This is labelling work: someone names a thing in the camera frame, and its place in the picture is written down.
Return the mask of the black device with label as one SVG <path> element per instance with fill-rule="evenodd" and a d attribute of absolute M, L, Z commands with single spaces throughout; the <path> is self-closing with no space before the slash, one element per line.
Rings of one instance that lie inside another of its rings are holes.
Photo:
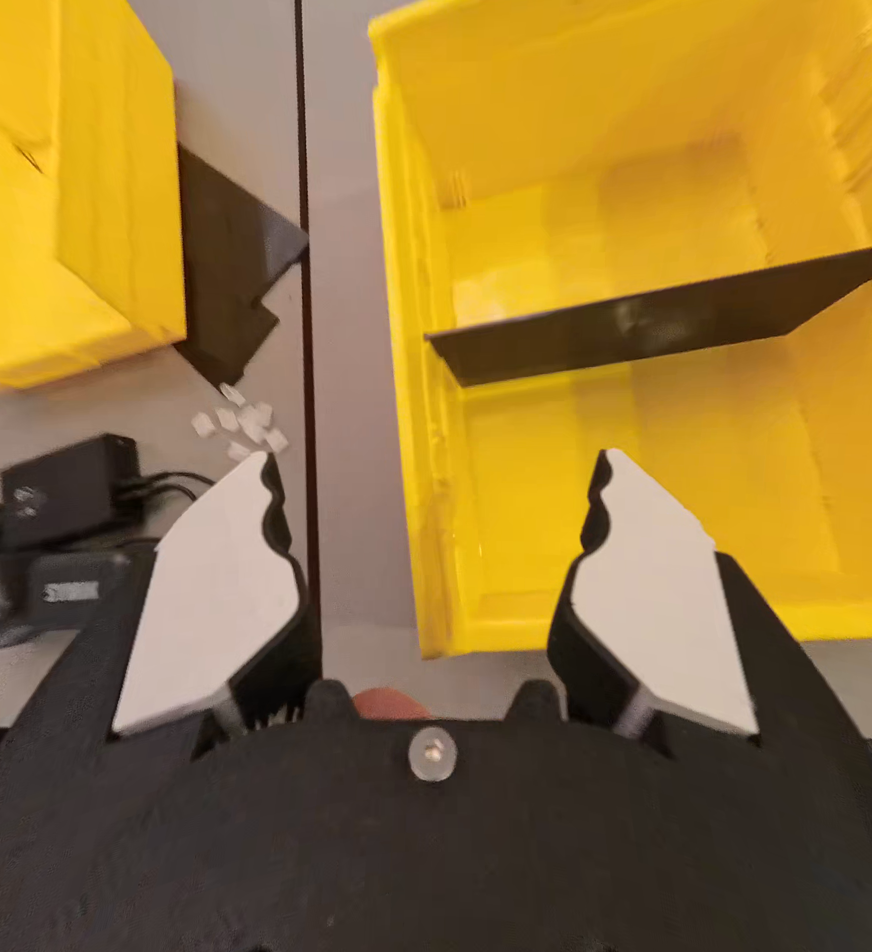
<path fill-rule="evenodd" d="M 120 552 L 0 554 L 0 650 L 78 632 L 127 573 Z"/>

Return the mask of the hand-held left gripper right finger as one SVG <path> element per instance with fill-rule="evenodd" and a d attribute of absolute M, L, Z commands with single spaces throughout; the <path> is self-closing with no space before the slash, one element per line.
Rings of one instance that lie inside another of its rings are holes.
<path fill-rule="evenodd" d="M 571 716 L 629 739 L 661 715 L 756 736 L 712 538 L 617 448 L 600 451 L 587 502 L 547 643 Z"/>

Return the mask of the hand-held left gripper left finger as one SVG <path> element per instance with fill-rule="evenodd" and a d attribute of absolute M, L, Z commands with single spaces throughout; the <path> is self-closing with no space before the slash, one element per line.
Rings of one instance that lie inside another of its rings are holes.
<path fill-rule="evenodd" d="M 198 712 L 213 712 L 231 733 L 249 722 L 238 676 L 305 605 L 284 502 L 276 459 L 258 450 L 159 541 L 113 733 L 129 736 Z"/>

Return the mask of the yellow divided plastic bin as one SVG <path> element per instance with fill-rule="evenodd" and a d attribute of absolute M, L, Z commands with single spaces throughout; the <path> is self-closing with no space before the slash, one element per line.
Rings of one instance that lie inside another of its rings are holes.
<path fill-rule="evenodd" d="M 369 37 L 425 656 L 540 649 L 618 448 L 801 641 L 872 639 L 872 283 L 784 337 L 461 387 L 426 340 L 872 246 L 872 2 L 418 2 Z"/>

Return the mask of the black bin divider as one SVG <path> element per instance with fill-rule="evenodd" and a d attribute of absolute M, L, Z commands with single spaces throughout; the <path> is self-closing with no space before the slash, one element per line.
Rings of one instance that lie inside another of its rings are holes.
<path fill-rule="evenodd" d="M 872 246 L 426 335 L 461 387 L 784 337 L 872 283 Z"/>

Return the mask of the black power adapter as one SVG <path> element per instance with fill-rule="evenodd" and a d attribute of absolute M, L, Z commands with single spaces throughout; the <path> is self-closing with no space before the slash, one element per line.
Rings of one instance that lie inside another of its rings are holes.
<path fill-rule="evenodd" d="M 215 482 L 185 471 L 142 471 L 137 441 L 103 433 L 49 451 L 0 472 L 1 545 L 11 551 L 134 530 L 170 493 L 190 501 L 192 482 Z"/>

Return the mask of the loose black divider plate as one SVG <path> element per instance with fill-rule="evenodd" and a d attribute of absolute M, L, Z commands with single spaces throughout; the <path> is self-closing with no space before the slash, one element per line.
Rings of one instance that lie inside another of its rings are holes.
<path fill-rule="evenodd" d="M 310 239 L 185 146 L 178 155 L 187 336 L 176 350 L 212 387 L 234 387 L 278 325 L 264 297 Z"/>

